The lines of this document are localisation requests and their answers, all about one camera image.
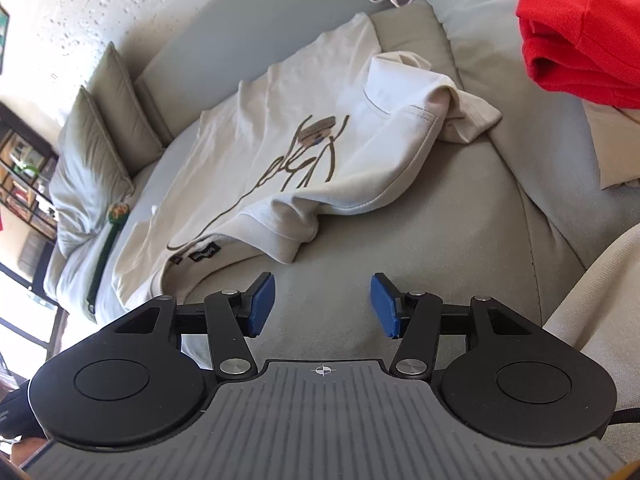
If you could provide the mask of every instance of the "brown line drawing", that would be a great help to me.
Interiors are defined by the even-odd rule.
[[[316,167],[320,163],[320,160],[322,159],[322,156],[324,155],[324,152],[326,152],[327,149],[330,150],[331,161],[330,161],[329,171],[325,179],[325,182],[329,182],[335,173],[336,152],[335,152],[334,144],[335,144],[335,141],[338,140],[338,138],[342,135],[343,131],[347,127],[347,123],[349,122],[350,116],[346,115],[344,117],[344,120],[342,121],[342,126],[340,127],[340,130],[335,135],[335,137],[330,135],[331,128],[335,126],[335,117],[331,116],[331,117],[324,118],[312,124],[311,126],[305,128],[305,124],[312,117],[313,115],[309,115],[309,117],[307,117],[304,121],[300,123],[300,125],[296,129],[296,132],[293,135],[293,138],[291,139],[291,143],[289,145],[289,149],[287,150],[287,153],[285,155],[280,155],[276,157],[276,159],[269,165],[267,170],[258,179],[258,182],[256,182],[256,184],[249,191],[247,191],[246,193],[244,193],[244,195],[238,198],[238,200],[230,208],[224,210],[222,213],[217,215],[213,220],[208,222],[201,229],[198,235],[196,235],[189,242],[181,244],[179,246],[172,246],[170,243],[168,243],[166,245],[167,250],[179,251],[180,249],[186,247],[189,244],[197,243],[198,241],[200,241],[198,239],[219,218],[233,211],[233,209],[235,209],[239,205],[239,203],[242,202],[242,200],[244,200],[246,197],[251,195],[251,193],[253,193],[256,189],[264,186],[264,184],[266,184],[268,181],[270,181],[272,178],[274,178],[276,175],[280,174],[283,171],[286,173],[289,173],[289,176],[287,177],[284,184],[282,185],[282,188],[280,188],[281,192],[287,188],[290,181],[300,170],[303,170],[307,166],[310,166],[310,168],[306,171],[305,175],[300,180],[299,184],[296,186],[296,189],[300,189],[301,187],[308,186],[309,183],[311,182],[311,178],[313,177]],[[318,155],[305,159],[295,168],[291,167],[291,165],[295,163],[299,158],[301,158],[309,149],[311,149],[314,146],[317,146],[324,139],[328,139],[328,142],[322,147],[322,150],[320,150],[320,153]],[[291,154],[291,152],[293,152],[293,148],[296,144],[296,141],[300,142],[301,145],[296,149],[296,151],[293,154]]]

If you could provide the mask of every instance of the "gray pillow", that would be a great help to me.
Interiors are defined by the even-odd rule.
[[[130,176],[162,156],[162,142],[140,107],[127,67],[113,43],[95,69],[88,90]]]
[[[100,232],[109,206],[133,193],[134,187],[84,87],[62,128],[59,148],[49,190],[60,216],[58,247],[69,258]]]

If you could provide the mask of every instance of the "blue gripper pad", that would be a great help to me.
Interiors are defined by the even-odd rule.
[[[378,315],[382,330],[387,337],[397,339],[400,337],[400,320],[396,315],[394,298],[386,291],[376,276],[371,279],[371,304]]]
[[[276,279],[271,275],[254,294],[252,299],[251,314],[249,314],[247,319],[247,328],[249,329],[250,337],[260,335],[275,301]]]

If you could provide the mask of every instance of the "green strap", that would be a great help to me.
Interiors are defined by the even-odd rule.
[[[102,274],[104,273],[104,268],[107,266],[109,255],[111,254],[111,250],[113,249],[113,245],[115,244],[116,238],[118,237],[118,233],[121,229],[122,225],[111,225],[111,231],[109,231],[107,240],[105,241],[102,251],[100,252],[100,256],[98,257],[98,263],[95,266],[94,278],[92,279],[91,286],[89,287],[89,294],[86,297],[86,302],[88,303],[89,312],[91,314],[95,315],[95,298],[98,296],[98,288],[100,288]]]

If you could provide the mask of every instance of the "black circular disc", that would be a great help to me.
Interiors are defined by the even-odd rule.
[[[556,402],[571,390],[571,380],[560,368],[532,361],[506,365],[496,381],[512,399],[529,404]]]
[[[85,366],[76,375],[76,389],[95,400],[122,400],[149,384],[149,370],[135,361],[105,359]]]
[[[562,446],[602,436],[616,405],[600,365],[559,340],[504,336],[453,361],[440,393],[466,425],[518,446]]]
[[[100,333],[46,362],[29,398],[52,436],[92,447],[159,438],[199,407],[198,365],[153,334]]]

